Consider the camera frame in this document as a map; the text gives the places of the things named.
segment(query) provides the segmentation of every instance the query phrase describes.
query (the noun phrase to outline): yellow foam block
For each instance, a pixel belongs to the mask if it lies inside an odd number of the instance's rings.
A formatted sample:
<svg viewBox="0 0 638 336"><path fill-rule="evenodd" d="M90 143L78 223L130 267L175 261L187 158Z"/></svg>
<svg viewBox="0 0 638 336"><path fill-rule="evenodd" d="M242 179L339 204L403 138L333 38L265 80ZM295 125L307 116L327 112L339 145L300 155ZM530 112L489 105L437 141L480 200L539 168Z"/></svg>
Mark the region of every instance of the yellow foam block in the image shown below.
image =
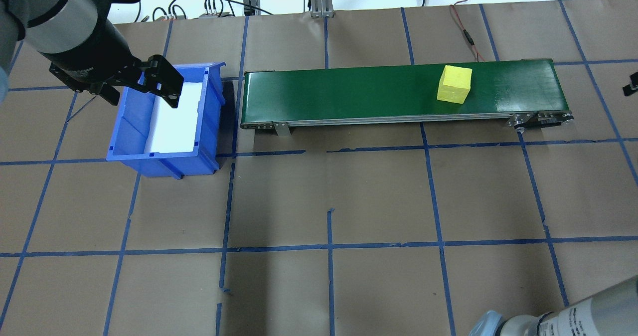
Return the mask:
<svg viewBox="0 0 638 336"><path fill-rule="evenodd" d="M445 66L439 81L437 100L463 104L470 92L472 70L457 66Z"/></svg>

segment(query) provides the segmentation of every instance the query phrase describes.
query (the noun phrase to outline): conveyor belt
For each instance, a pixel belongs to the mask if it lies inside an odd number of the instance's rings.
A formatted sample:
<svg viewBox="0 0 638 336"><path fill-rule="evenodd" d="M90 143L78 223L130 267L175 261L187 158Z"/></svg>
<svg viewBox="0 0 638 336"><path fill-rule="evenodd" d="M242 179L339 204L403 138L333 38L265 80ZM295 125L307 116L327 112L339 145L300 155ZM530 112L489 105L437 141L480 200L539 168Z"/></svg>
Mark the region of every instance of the conveyor belt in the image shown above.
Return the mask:
<svg viewBox="0 0 638 336"><path fill-rule="evenodd" d="M572 119L551 59L451 63L472 69L464 104L437 100L444 64L246 73L243 129L510 118L513 127Z"/></svg>

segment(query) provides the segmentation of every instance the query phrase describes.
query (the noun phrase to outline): red wire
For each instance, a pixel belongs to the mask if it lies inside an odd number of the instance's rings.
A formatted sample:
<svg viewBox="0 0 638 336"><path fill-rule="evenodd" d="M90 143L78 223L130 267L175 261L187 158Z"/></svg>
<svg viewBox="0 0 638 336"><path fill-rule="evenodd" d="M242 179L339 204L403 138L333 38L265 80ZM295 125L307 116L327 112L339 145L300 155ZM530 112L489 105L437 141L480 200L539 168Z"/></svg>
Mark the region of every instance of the red wire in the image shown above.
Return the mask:
<svg viewBox="0 0 638 336"><path fill-rule="evenodd" d="M461 17L459 16L459 12L456 11L456 4L458 3L463 3L463 2L467 2L468 0L459 0L458 2L456 2L455 4L450 4L450 7L452 8L452 11L454 11L454 14L456 15L456 20L459 21L459 25L461 26L462 30L465 30L465 26L463 25L463 22L461 22ZM477 53L477 59L480 57L481 59L483 59L483 62L485 62L485 58L483 58L483 56L481 55L481 53L479 52L478 48L476 45L472 46L472 49Z"/></svg>

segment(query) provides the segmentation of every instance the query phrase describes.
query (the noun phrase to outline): blue tape line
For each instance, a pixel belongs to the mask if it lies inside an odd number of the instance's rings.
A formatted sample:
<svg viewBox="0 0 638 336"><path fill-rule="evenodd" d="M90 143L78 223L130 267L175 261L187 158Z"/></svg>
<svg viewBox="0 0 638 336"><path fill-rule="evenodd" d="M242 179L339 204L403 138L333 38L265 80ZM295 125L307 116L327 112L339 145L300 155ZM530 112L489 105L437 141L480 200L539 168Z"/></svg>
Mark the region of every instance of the blue tape line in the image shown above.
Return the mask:
<svg viewBox="0 0 638 336"><path fill-rule="evenodd" d="M170 42L170 34L173 31L173 20L168 22L168 32L166 33L166 42L164 43L164 52L162 52L162 56L166 57L166 53L168 52L168 43Z"/></svg>
<svg viewBox="0 0 638 336"><path fill-rule="evenodd" d="M483 4L479 4L480 13L483 16L483 23L485 23L485 29L487 29L487 36L489 37L489 43L492 45L492 52L494 53L494 59L498 62L501 61L501 58L498 56L498 51L496 50L496 43L494 43L494 37L492 36L492 29L489 27L489 21L487 20L487 15L485 14L485 8L483 8Z"/></svg>
<svg viewBox="0 0 638 336"><path fill-rule="evenodd" d="M638 241L638 235L625 236L579 236L574 238L551 238L552 243L591 243L605 241ZM483 245L524 245L547 243L543 239L497 239L497 240L460 240L444 241L448 246L483 246ZM278 251L302 251L302 250L327 250L351 249L351 248L402 248L402 247L438 247L438 241L413 241L408 243L342 243L287 245L278 247L233 247L227 252L278 252ZM223 247L211 248L170 248L155 250L126 250L125 255L166 255L166 254L219 254L224 252ZM20 257L20 252L0 252L0 257ZM85 251L44 251L26 252L25 257L57 257L57 256L114 256L119 255L118 250L85 250Z"/></svg>
<svg viewBox="0 0 638 336"><path fill-rule="evenodd" d="M584 236L580 238L553 238L554 243L591 243L599 241L637 241L638 235L627 236Z"/></svg>
<svg viewBox="0 0 638 336"><path fill-rule="evenodd" d="M445 246L522 245L522 244L542 244L546 242L547 242L547 239L470 240L470 241L445 241Z"/></svg>
<svg viewBox="0 0 638 336"><path fill-rule="evenodd" d="M615 63L638 63L638 59L611 59L608 61L586 61L588 65L610 65Z"/></svg>
<svg viewBox="0 0 638 336"><path fill-rule="evenodd" d="M156 250L126 250L125 255L217 254L223 251L224 249L221 247L164 248Z"/></svg>
<svg viewBox="0 0 638 336"><path fill-rule="evenodd" d="M215 336L219 336L221 330L221 302L217 304L217 312L215 313Z"/></svg>
<svg viewBox="0 0 638 336"><path fill-rule="evenodd" d="M79 164L79 163L102 163L106 159L63 159L60 161L23 161L23 162L0 162L0 166L34 166L38 164Z"/></svg>
<svg viewBox="0 0 638 336"><path fill-rule="evenodd" d="M513 147L518 146L517 142L498 142L498 143L469 143L469 144L440 144L430 145L428 149L447 149L447 148L483 148L483 147Z"/></svg>
<svg viewBox="0 0 638 336"><path fill-rule="evenodd" d="M534 198L536 199L536 206L538 207L538 214L543 224L543 230L545 231L545 238L547 239L547 246L549 247L549 254L552 258L552 264L554 265L554 272L556 273L556 280L558 281L558 288L560 289L561 297L563 298L563 304L569 305L567 299L567 292L565 291L565 285L563 285L563 276L560 272L560 266L558 266L558 259L556 258L556 251L554 250L554 244L552 243L552 236L549 232L549 227L545 224L545 210L543 209L543 203L540 200L540 193L538 192L538 184L536 184L536 177L534 177L534 170L531 168L531 161L529 161L529 154L527 147L525 146L525 140L522 134L518 133L520 141L520 149L522 150L523 158L525 159L525 165L529 174L529 181L531 182L531 188L534 191Z"/></svg>
<svg viewBox="0 0 638 336"><path fill-rule="evenodd" d="M126 251L126 241L128 241L128 232L131 229L131 215L133 215L133 210L135 208L135 201L137 200L137 193L140 188L140 179L141 179L141 174L138 172L137 177L135 177L135 185L133 187L133 193L131 195L131 204L128 207L128 217L126 218L124 235L122 236L122 244L120 246L120 250L118 253L118 264L116 265L116 276L113 278L113 286L111 287L109 307L107 308L107 317L104 321L104 332L102 333L102 336L107 336L107 334L109 334L111 314L113 313L113 304L116 300L116 292L118 291L119 274L122 270L122 262L124 260L124 255Z"/></svg>
<svg viewBox="0 0 638 336"><path fill-rule="evenodd" d="M536 141L525 142L525 145L565 145L565 144L594 144L594 143L617 143L618 139L601 139L598 141L592 141L587 139L575 139L572 141Z"/></svg>
<svg viewBox="0 0 638 336"><path fill-rule="evenodd" d="M575 61L575 62L554 62L554 66L578 66L584 65L583 61Z"/></svg>
<svg viewBox="0 0 638 336"><path fill-rule="evenodd" d="M290 245L278 247L229 247L228 252L275 252L275 251L301 251L301 250L325 250L329 246L325 244Z"/></svg>
<svg viewBox="0 0 638 336"><path fill-rule="evenodd" d="M306 150L282 150L280 152L246 152L236 153L236 157L263 157L267 155L292 155L292 154L304 154Z"/></svg>
<svg viewBox="0 0 638 336"><path fill-rule="evenodd" d="M426 152L426 169L428 170L428 182L430 186L430 196L432 198L432 209L435 216L435 226L437 227L437 243L439 248L439 257L441 259L441 273L445 291L445 304L447 305L447 317L450 322L450 333L452 336L456 336L456 327L454 326L454 313L452 309L452 297L450 295L450 283L447 278L447 264L445 263L445 243L443 239L443 232L441 230L441 221L439 219L437 192L435 191L435 181L432 174L432 163L430 160L428 137L426 136L426 130L423 127L423 122L421 122L420 127L421 138L423 139L423 149Z"/></svg>
<svg viewBox="0 0 638 336"><path fill-rule="evenodd" d="M116 292L118 291L119 274L122 270L122 262L124 260L124 251L126 250L126 240L128 239L128 231L131 226L131 219L126 219L126 227L124 230L124 236L122 237L122 246L118 256L118 265L116 266L116 276L113 279L113 286L111 287L111 296L109 297L109 307L107 308L107 318L104 321L104 331L102 336L109 334L109 327L111 323L111 314L113 313L113 304L116 301Z"/></svg>
<svg viewBox="0 0 638 336"><path fill-rule="evenodd" d="M0 162L0 166L34 166L37 164L53 164L53 161Z"/></svg>
<svg viewBox="0 0 638 336"><path fill-rule="evenodd" d="M25 257L50 257L50 256L111 256L119 255L117 250L86 250L86 251L37 251L27 252Z"/></svg>
<svg viewBox="0 0 638 336"><path fill-rule="evenodd" d="M73 94L73 99L71 99L71 104L69 106L68 112L66 113L67 119L73 112L73 106L75 105L75 100L77 99L77 95L78 93ZM64 125L62 126L62 131L60 132L60 138L57 141L57 146L55 147L53 160L57 159L57 154L60 152L60 147L62 146L62 139L64 139L64 134L66 133L66 126L67 126L67 123L65 122ZM22 263L24 261L25 254L27 253L27 249L29 248L31 237L36 227L36 222L38 221L39 212L40 212L40 209L42 208L42 203L44 202L44 197L46 195L46 189L48 188L48 184L51 180L51 175L53 175L54 166L55 166L54 164L51 164L51 166L48 168L48 173L46 173L46 179L44 182L44 186L42 187L42 192L40 193L40 196L38 199L38 205L36 206L36 211L33 214L33 218L29 226L29 231L27 232L27 237L25 238L24 245L22 246L20 259L18 260L18 265L16 266L15 272L13 274L13 279L11 280L11 286L9 287L9 293L7 293L7 297L4 302L4 307L2 308L2 314L0 314L0 330L2 330L2 325L4 324L4 318L6 318L6 312L9 309L9 304L11 304L11 298L13 297L13 292L15 290L16 283L18 282L18 277L20 276L20 270L22 270Z"/></svg>
<svg viewBox="0 0 638 336"><path fill-rule="evenodd" d="M11 64L9 64L9 70L6 72L7 75L11 74L11 70L13 69L15 62L18 60L18 55L20 54L20 51L22 50L23 44L24 44L24 40L21 40L20 43L18 44L18 48L15 50L15 54L13 55L13 59L11 60Z"/></svg>
<svg viewBox="0 0 638 336"><path fill-rule="evenodd" d="M349 243L333 244L332 248L395 248L395 247L437 247L438 241L412 241L408 243Z"/></svg>
<svg viewBox="0 0 638 336"><path fill-rule="evenodd" d="M385 152L388 150L420 150L422 145L410 145L403 147L362 147L362 148L342 148L340 150L328 150L326 153L350 153L350 152Z"/></svg>
<svg viewBox="0 0 638 336"><path fill-rule="evenodd" d="M221 254L221 265L219 266L219 287L224 288L226 279L226 256L228 256L228 234L230 232L230 213L233 207L233 183L235 179L235 163L230 165L230 180L228 180L228 197L226 198L226 220L224 222L223 253Z"/></svg>
<svg viewBox="0 0 638 336"><path fill-rule="evenodd" d="M235 97L235 123L233 125L232 154L237 154L237 134L239 133L239 107L242 103L242 89L244 82L244 60L246 59L246 40L248 39L248 18L244 17L244 34L241 42L241 56L239 57L239 77L237 79L237 97Z"/></svg>
<svg viewBox="0 0 638 336"><path fill-rule="evenodd" d="M405 8L401 7L401 18L403 18L403 29L405 38L408 41L408 53L410 53L410 65L414 65L414 54L412 54L412 41L410 40L410 30L408 29L408 19L405 17Z"/></svg>
<svg viewBox="0 0 638 336"><path fill-rule="evenodd" d="M79 164L79 163L105 163L107 160L104 158L93 159L63 159L61 161L52 161L53 164Z"/></svg>
<svg viewBox="0 0 638 336"><path fill-rule="evenodd" d="M82 109L84 109L86 106L88 106L88 105L89 105L89 103L93 102L93 100L95 100L95 98L97 98L97 97L98 97L98 96L93 96L93 98L89 99L89 101L88 101L88 102L86 102L86 103L84 104L84 106L80 107L80 109L78 109L78 111L77 111L77 112L73 113L73 115L72 115L72 116L70 116L70 117L66 120L66 122L68 123L70 120L72 120L72 119L73 119L73 117L77 116L77 115L78 115L78 113L80 113L80 112L82 111Z"/></svg>
<svg viewBox="0 0 638 336"><path fill-rule="evenodd" d="M330 63L328 62L328 17L323 18L323 68L330 68Z"/></svg>
<svg viewBox="0 0 638 336"><path fill-rule="evenodd" d="M22 92L22 91L50 91L53 89L68 89L67 86L52 86L52 87L28 87L28 88L9 88L10 92Z"/></svg>
<svg viewBox="0 0 638 336"><path fill-rule="evenodd" d="M608 60L602 60L602 61L554 62L554 65L555 66L613 65L616 63L638 63L638 59L608 59Z"/></svg>
<svg viewBox="0 0 638 336"><path fill-rule="evenodd" d="M334 336L334 263L332 260L332 212L334 207L328 210L328 308L330 311L330 336Z"/></svg>
<svg viewBox="0 0 638 336"><path fill-rule="evenodd" d="M572 37L574 38L574 42L576 43L576 47L578 47L578 52L581 54L581 57L582 57L583 61L587 62L587 58L585 57L585 53L583 51L583 47L581 46L581 43L578 40L578 36L576 36L576 31L574 30L574 26L572 25L572 21L569 19L569 15L567 15L567 10L565 9L565 4L562 2L562 0L559 0L558 3L560 4L561 10L563 11L563 16L565 16L565 21L567 22L567 26L569 27L569 31L572 33ZM607 118L609 119L609 123L611 124L611 128L614 130L614 134L616 134L616 138L618 139L618 143L620 144L620 149L623 151L623 154L625 155L625 160L627 160L627 165L629 166L629 170L631 171L632 176L634 177L634 183L636 183L636 186L638 186L638 173L636 173L636 168L634 168L634 164L632 163L632 159L629 156L629 152L627 152L627 147L625 147L625 143L624 143L622 137L620 136L620 131L618 130L618 127L616 127L616 123L614 122L614 118L611 116L611 112L609 111L609 107L607 106L607 103L605 102L605 98L602 96L602 92L600 91L598 83L596 82L596 79L594 78L592 69L590 68L590 66L587 63L585 64L585 68L586 68L587 73L588 73L588 75L590 77L590 80L592 81L594 89L596 90L596 94L599 97L600 104L602 104L602 107L605 110L605 113L607 114Z"/></svg>

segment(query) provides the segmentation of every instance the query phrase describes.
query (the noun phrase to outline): blue plastic bin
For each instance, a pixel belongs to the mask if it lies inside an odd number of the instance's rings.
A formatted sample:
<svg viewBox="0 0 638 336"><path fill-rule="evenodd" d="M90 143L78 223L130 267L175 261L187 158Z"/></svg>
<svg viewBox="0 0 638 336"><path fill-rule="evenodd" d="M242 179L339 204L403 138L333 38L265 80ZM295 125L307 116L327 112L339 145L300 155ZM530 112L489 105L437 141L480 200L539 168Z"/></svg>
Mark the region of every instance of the blue plastic bin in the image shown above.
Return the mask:
<svg viewBox="0 0 638 336"><path fill-rule="evenodd" d="M177 65L184 82L203 82L197 109L197 129L192 152L144 153L150 133L156 96L125 88L113 129L107 161L119 161L148 177L212 174L219 169L215 160L219 114L225 100L221 94L219 69L226 63Z"/></svg>

